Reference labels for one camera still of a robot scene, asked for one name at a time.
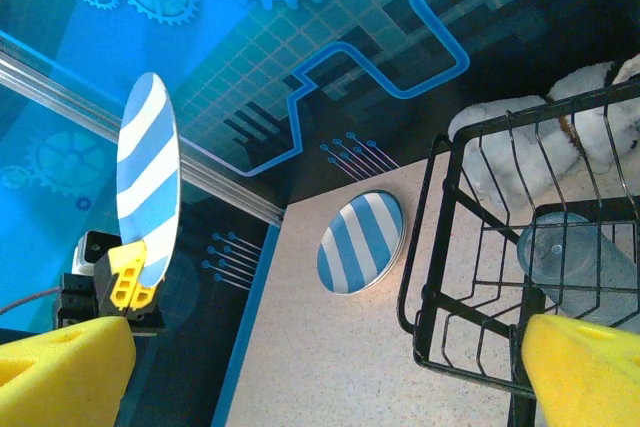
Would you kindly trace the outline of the black wire dish rack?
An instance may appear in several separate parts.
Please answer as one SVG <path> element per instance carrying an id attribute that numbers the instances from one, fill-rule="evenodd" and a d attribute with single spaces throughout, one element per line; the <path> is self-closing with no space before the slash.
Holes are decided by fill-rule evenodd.
<path id="1" fill-rule="evenodd" d="M 637 264 L 640 283 L 640 74 L 603 75 L 597 65 L 547 99 L 478 105 L 432 144 L 450 157 L 431 260 L 420 307 L 398 321 L 418 365 L 508 392 L 508 427 L 534 426 L 526 325 L 564 314 L 519 264 L 523 230 L 545 214 L 580 215 Z"/>

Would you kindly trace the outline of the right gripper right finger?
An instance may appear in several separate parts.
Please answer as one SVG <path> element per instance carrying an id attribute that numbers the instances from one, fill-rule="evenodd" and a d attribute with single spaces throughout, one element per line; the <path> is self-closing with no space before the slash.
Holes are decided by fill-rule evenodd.
<path id="1" fill-rule="evenodd" d="M 640 427 L 640 335 L 536 314 L 522 360 L 548 427 Z"/>

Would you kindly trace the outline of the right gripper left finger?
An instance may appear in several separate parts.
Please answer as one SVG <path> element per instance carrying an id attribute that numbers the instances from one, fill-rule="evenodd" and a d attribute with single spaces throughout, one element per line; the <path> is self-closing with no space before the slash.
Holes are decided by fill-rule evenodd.
<path id="1" fill-rule="evenodd" d="M 114 427 L 135 360 L 122 317 L 0 345 L 0 427 Z"/>

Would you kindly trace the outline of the aluminium frame post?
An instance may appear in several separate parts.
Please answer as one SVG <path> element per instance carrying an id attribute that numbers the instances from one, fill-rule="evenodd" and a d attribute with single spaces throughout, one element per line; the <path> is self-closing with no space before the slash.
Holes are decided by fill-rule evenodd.
<path id="1" fill-rule="evenodd" d="M 0 84 L 34 101 L 86 130 L 114 143 L 120 118 L 80 94 L 51 80 L 25 60 L 37 58 L 29 47 L 0 30 Z M 182 178 L 195 187 L 256 217 L 279 227 L 285 210 L 241 184 L 214 171 L 181 152 Z"/>

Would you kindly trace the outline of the frosted grey cup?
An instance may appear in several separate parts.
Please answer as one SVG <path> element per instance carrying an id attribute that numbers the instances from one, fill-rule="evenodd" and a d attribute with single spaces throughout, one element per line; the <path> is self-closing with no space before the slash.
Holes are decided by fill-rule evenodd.
<path id="1" fill-rule="evenodd" d="M 637 264 L 586 218 L 538 217 L 520 234 L 517 258 L 566 316 L 640 334 Z"/>

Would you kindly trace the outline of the blue white striped plate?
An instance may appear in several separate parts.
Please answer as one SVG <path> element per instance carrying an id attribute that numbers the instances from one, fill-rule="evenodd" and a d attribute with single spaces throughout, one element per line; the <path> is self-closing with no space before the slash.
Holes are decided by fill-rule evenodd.
<path id="1" fill-rule="evenodd" d="M 354 197 L 321 237 L 316 260 L 321 284 L 341 296 L 373 287 L 395 265 L 406 230 L 404 210 L 392 193 L 374 189 Z"/>
<path id="2" fill-rule="evenodd" d="M 175 114 L 167 88 L 154 72 L 135 82 L 117 142 L 116 210 L 120 236 L 142 240 L 145 287 L 164 277 L 173 254 L 181 204 L 181 164 Z"/>

